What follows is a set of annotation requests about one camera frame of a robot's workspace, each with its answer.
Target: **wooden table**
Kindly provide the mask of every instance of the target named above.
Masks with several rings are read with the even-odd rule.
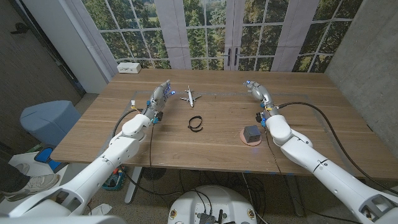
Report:
[[[154,88],[168,79],[177,94],[169,98],[162,122],[154,126],[153,167],[276,173],[266,141],[250,147],[239,138],[239,132],[249,125],[258,125],[264,133],[255,120],[256,113],[262,110],[260,102],[242,85],[246,80],[255,80],[269,90],[276,105],[304,101],[319,107],[328,116],[348,154],[363,170],[375,178],[398,179],[398,160],[321,73],[143,69],[139,74],[117,74],[58,145],[52,159],[93,161],[133,95],[137,107],[143,108]],[[182,91],[188,85],[195,90],[194,97],[202,94],[194,108],[179,99],[187,97]],[[326,122],[313,109],[292,105],[280,113],[293,129],[312,140],[318,152],[348,172],[362,176],[344,157]],[[134,115],[129,114],[118,131]],[[203,130],[199,133],[187,128],[188,120],[196,115],[203,118]],[[137,155],[126,164],[149,166],[149,140],[146,138]],[[288,160],[273,142],[270,144],[284,174],[310,175]]]

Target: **toy airplane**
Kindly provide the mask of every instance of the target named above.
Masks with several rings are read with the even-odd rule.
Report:
[[[189,102],[189,103],[191,104],[191,107],[193,107],[193,102],[194,102],[194,101],[196,102],[196,99],[199,98],[199,97],[201,97],[201,95],[200,95],[200,96],[197,96],[197,97],[195,97],[195,98],[192,98],[192,92],[193,92],[193,90],[189,89],[189,86],[188,86],[188,90],[185,90],[185,91],[188,93],[188,97],[189,97],[189,98],[181,97],[180,99],[181,99],[181,100],[186,100],[187,103]]]

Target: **white wall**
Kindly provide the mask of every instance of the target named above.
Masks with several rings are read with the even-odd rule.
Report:
[[[106,81],[61,4],[54,0],[24,3],[86,92],[101,93]]]

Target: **white power strip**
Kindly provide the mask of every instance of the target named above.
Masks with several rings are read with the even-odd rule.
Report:
[[[139,63],[121,62],[118,65],[119,73],[139,73],[141,65]]]

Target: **black ring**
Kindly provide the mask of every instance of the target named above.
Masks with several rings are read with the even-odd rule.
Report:
[[[192,121],[193,119],[196,119],[196,118],[200,119],[200,124],[199,124],[198,126],[196,126],[196,127],[192,127],[192,126],[191,126],[191,121]],[[197,133],[197,132],[199,132],[199,131],[201,131],[201,130],[203,129],[203,127],[201,127],[199,130],[194,130],[195,128],[199,128],[199,127],[201,126],[201,122],[202,122],[201,116],[194,116],[193,118],[189,119],[188,128],[191,129],[191,131]]]

